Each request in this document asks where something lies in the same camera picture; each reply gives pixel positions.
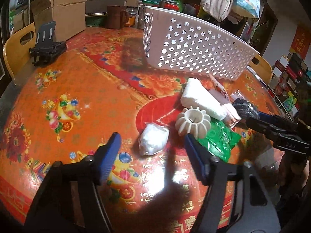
red chinese couplet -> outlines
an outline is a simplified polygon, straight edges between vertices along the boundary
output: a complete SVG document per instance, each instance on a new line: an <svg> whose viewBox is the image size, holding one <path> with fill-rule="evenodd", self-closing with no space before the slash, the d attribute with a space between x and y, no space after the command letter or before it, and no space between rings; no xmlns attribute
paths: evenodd
<svg viewBox="0 0 311 233"><path fill-rule="evenodd" d="M299 53L303 59L306 58L311 43L311 33L304 27L298 25L295 37L290 46L290 51Z"/></svg>

basket rim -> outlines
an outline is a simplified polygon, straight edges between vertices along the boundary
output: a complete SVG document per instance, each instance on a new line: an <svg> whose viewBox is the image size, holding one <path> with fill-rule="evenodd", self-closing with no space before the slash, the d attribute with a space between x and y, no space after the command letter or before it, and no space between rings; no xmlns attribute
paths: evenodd
<svg viewBox="0 0 311 233"><path fill-rule="evenodd" d="M240 42L240 44L243 44L243 45L247 45L247 48L251 48L254 52L256 52L257 54L260 54L257 50L255 50L253 47L251 47L248 43L246 43L244 40L240 39L239 37L237 37L236 35L233 35L232 33L226 31L225 29L222 29L212 23L209 23L207 21L204 21L203 19L200 19L200 18L196 18L194 16L190 16L190 15L186 15L186 14L183 14L181 12L178 12L178 11L174 11L174 10L168 10L168 9L163 9L163 8L159 8L159 7L151 7L151 6L143 6L143 7L146 7L150 10L158 10L158 11L162 11L162 12L170 12L171 14L173 15L178 15L178 16L182 16L186 19L190 19L190 20L194 20L194 21L197 21L199 23L204 23L204 24L207 24L208 26L216 29L216 30L220 30L221 32L225 33L225 34L228 34L232 37L234 37L237 41Z"/></svg>

wooden chair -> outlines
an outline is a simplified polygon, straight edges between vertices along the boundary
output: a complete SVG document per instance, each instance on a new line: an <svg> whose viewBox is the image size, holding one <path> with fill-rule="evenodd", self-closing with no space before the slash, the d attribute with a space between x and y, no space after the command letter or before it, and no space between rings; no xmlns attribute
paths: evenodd
<svg viewBox="0 0 311 233"><path fill-rule="evenodd" d="M263 82L268 85L272 79L272 67L270 64L259 54L256 54L254 59L248 64L258 76L263 80Z"/></svg>
<svg viewBox="0 0 311 233"><path fill-rule="evenodd" d="M32 39L22 45L21 38L30 32L33 32ZM25 64L29 63L31 59L29 48L35 47L35 44L35 23L29 24L28 26L14 33L5 43L3 48L4 62L10 76L14 81L18 72L23 68L23 66L25 66Z"/></svg>

plastic basket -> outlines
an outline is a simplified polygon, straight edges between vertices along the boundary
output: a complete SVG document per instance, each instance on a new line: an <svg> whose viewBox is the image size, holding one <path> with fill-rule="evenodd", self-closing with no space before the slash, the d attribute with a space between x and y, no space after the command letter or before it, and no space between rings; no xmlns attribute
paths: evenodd
<svg viewBox="0 0 311 233"><path fill-rule="evenodd" d="M230 32L180 12L144 6L143 44L156 68L236 80L258 53Z"/></svg>

orange tablecloth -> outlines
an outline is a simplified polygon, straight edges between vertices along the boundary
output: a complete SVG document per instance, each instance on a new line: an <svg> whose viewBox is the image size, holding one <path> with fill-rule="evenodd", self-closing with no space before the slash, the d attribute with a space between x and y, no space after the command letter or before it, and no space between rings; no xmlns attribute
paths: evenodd
<svg viewBox="0 0 311 233"><path fill-rule="evenodd" d="M175 131L182 106L181 89L195 75L157 70L144 59L142 31L87 28L67 42L68 50L55 63L39 68L29 78L7 120L0 147L0 199L8 211L24 222L49 166L56 160L73 163L93 154L116 131L122 147L107 181L108 215L139 210L163 187L165 151L148 158L138 155L137 139L146 123L167 125L167 148L175 150L177 172L187 202L182 216L172 222L176 232L191 229L206 187L195 178ZM211 88L206 76L198 76ZM222 81L229 95L243 92L260 111L278 114L267 91L247 70L234 82ZM229 162L253 160L269 141L252 130L235 128L242 136ZM233 185L227 186L220 226L228 221Z"/></svg>

